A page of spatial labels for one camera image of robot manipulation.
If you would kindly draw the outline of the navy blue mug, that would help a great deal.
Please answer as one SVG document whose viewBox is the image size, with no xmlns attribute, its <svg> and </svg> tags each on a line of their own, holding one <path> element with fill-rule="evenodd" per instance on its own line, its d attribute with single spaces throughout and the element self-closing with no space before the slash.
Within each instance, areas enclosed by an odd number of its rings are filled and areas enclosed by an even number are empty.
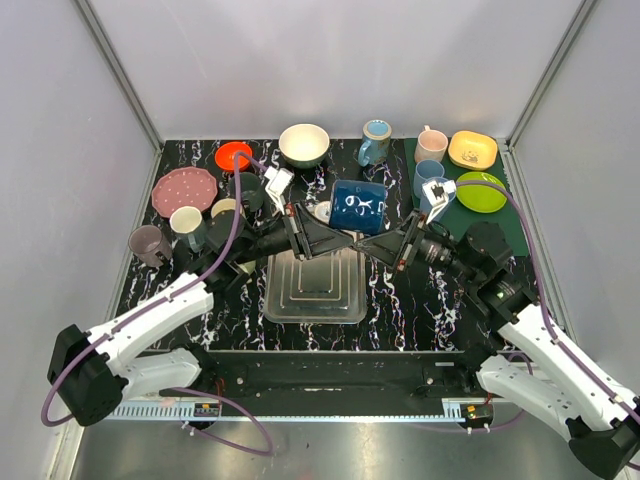
<svg viewBox="0 0 640 480">
<path fill-rule="evenodd" d="M 337 180 L 331 191 L 329 226 L 377 235 L 383 230 L 386 200 L 383 184 Z"/>
</svg>

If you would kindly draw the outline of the dark grey mug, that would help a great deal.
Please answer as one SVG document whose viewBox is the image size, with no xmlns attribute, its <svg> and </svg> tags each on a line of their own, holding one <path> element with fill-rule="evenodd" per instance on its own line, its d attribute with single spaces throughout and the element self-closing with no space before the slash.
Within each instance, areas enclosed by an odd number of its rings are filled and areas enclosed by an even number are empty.
<svg viewBox="0 0 640 480">
<path fill-rule="evenodd" d="M 239 199 L 242 206 L 249 212 L 257 212 L 262 208 L 265 197 L 260 178 L 253 173 L 241 172 L 239 181 L 240 188 L 237 192 L 235 176 L 230 180 L 230 197 Z"/>
</svg>

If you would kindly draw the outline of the cream mug black handle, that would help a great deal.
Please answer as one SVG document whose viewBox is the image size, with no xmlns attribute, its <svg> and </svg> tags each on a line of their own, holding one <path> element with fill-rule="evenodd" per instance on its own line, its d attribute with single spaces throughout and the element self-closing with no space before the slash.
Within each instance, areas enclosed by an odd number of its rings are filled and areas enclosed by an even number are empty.
<svg viewBox="0 0 640 480">
<path fill-rule="evenodd" d="M 224 198 L 215 202 L 211 208 L 211 221 L 223 213 L 234 213 L 236 210 L 237 201 L 235 198 Z"/>
</svg>

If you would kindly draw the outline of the grey blue mug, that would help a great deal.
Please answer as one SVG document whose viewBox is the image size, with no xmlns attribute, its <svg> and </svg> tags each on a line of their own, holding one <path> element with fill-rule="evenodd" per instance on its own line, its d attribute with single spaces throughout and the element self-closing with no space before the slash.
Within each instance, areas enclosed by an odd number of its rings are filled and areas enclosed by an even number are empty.
<svg viewBox="0 0 640 480">
<path fill-rule="evenodd" d="M 193 206 L 183 206 L 175 210 L 169 218 L 171 230 L 192 252 L 202 251 L 206 243 L 207 229 L 200 210 Z"/>
</svg>

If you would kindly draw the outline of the pink lilac mug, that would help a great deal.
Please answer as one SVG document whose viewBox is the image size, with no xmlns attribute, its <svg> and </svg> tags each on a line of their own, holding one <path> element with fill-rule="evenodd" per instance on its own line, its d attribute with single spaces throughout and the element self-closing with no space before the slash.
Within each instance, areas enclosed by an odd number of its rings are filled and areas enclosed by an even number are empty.
<svg viewBox="0 0 640 480">
<path fill-rule="evenodd" d="M 152 268 L 167 265 L 173 256 L 169 240 L 154 225 L 142 225 L 134 230 L 129 236 L 128 247 L 134 256 Z"/>
</svg>

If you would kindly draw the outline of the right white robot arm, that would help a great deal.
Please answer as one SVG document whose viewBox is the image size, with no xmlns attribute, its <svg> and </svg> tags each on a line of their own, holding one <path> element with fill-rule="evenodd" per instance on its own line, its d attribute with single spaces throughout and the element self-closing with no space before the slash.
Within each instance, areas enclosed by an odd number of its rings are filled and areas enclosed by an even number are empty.
<svg viewBox="0 0 640 480">
<path fill-rule="evenodd" d="M 392 231 L 363 238 L 355 250 L 403 271 L 425 264 L 459 277 L 464 302 L 491 332 L 546 375 L 519 372 L 484 345 L 467 349 L 454 384 L 466 396 L 502 397 L 556 431 L 574 457 L 601 479 L 614 479 L 639 452 L 639 396 L 600 368 L 507 268 L 512 254 L 496 223 L 472 224 L 455 241 L 412 213 Z"/>
</svg>

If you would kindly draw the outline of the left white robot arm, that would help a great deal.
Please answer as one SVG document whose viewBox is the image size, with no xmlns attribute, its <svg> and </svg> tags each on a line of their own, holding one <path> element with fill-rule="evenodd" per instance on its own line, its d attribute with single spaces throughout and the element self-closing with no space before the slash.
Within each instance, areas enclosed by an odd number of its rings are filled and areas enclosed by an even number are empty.
<svg viewBox="0 0 640 480">
<path fill-rule="evenodd" d="M 245 282 L 242 264 L 282 252 L 311 260 L 355 243 L 354 228 L 335 227 L 300 204 L 286 205 L 258 231 L 239 209 L 226 210 L 211 219 L 206 233 L 202 255 L 155 296 L 87 331 L 72 324 L 58 334 L 47 372 L 47 403 L 59 397 L 69 419 L 91 426 L 123 401 L 146 393 L 185 387 L 196 396 L 208 394 L 216 372 L 196 349 L 151 357 L 142 352 L 211 311 L 216 297 Z"/>
</svg>

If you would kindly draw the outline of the white grey mug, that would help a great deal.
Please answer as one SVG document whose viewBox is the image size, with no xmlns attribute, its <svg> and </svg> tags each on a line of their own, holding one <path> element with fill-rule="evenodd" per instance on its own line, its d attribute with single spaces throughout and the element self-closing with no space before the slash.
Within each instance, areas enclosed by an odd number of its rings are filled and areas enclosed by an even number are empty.
<svg viewBox="0 0 640 480">
<path fill-rule="evenodd" d="M 331 202 L 323 201 L 318 203 L 313 208 L 313 215 L 320 222 L 328 224 L 330 222 L 330 215 L 331 215 Z"/>
</svg>

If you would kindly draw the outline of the steel tray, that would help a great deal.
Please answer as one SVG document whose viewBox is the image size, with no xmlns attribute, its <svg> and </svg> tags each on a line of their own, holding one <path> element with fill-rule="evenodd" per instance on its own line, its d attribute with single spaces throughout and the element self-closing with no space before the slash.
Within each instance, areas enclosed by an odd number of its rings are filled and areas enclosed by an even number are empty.
<svg viewBox="0 0 640 480">
<path fill-rule="evenodd" d="M 304 261 L 272 255 L 262 312 L 279 324 L 357 324 L 367 311 L 365 264 L 351 248 Z"/>
</svg>

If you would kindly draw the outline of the blue plastic cup rear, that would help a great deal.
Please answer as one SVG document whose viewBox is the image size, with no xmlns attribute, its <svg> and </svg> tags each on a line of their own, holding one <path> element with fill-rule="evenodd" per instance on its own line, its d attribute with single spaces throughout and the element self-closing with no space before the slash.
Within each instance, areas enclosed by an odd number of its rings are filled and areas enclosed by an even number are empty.
<svg viewBox="0 0 640 480">
<path fill-rule="evenodd" d="M 428 180 L 443 177 L 445 169 L 443 165 L 434 160 L 423 160 L 416 164 L 414 170 L 413 193 L 419 198 L 422 193 L 422 185 Z"/>
</svg>

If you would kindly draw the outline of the green plate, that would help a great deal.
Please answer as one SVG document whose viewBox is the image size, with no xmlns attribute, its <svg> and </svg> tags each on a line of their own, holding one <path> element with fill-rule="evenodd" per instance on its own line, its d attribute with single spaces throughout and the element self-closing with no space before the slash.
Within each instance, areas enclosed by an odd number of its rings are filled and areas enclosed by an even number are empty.
<svg viewBox="0 0 640 480">
<path fill-rule="evenodd" d="M 495 213 L 507 203 L 507 198 L 494 188 L 486 185 L 460 186 L 461 182 L 483 181 L 492 183 L 504 189 L 501 180 L 490 173 L 470 171 L 461 175 L 457 180 L 457 198 L 466 208 L 483 214 Z"/>
</svg>

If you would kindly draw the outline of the pink cup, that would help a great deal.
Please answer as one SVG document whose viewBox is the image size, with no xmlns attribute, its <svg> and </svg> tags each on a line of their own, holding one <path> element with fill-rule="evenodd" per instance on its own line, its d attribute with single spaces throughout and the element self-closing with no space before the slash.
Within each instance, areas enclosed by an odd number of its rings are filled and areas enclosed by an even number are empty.
<svg viewBox="0 0 640 480">
<path fill-rule="evenodd" d="M 425 125 L 417 137 L 414 160 L 416 163 L 425 160 L 441 162 L 448 145 L 449 139 L 443 132 Z"/>
</svg>

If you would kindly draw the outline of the red bowl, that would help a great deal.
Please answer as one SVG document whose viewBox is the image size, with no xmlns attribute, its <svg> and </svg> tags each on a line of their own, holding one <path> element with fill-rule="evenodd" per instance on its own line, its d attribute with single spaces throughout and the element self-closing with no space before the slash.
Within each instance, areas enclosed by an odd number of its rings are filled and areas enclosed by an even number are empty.
<svg viewBox="0 0 640 480">
<path fill-rule="evenodd" d="M 249 157 L 253 156 L 251 147 L 244 142 L 231 141 L 221 145 L 214 154 L 216 165 L 224 172 L 234 172 L 235 157 L 242 152 Z"/>
</svg>

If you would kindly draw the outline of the pink dotted plate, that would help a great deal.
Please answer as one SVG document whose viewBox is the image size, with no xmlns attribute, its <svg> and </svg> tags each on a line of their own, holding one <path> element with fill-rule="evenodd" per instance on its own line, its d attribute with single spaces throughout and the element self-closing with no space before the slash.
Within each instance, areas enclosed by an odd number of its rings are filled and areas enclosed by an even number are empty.
<svg viewBox="0 0 640 480">
<path fill-rule="evenodd" d="M 213 205 L 217 195 L 217 180 L 206 169 L 183 167 L 157 181 L 151 192 L 151 203 L 162 218 L 168 219 L 184 206 L 204 212 Z"/>
</svg>

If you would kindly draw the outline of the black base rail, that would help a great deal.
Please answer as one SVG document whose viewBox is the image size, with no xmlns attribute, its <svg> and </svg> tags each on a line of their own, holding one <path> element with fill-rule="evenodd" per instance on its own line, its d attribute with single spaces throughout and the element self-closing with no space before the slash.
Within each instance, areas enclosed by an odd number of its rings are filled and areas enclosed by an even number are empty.
<svg viewBox="0 0 640 480">
<path fill-rule="evenodd" d="M 459 352 L 211 351 L 191 388 L 220 393 L 256 416 L 403 416 L 444 399 L 484 401 Z"/>
</svg>

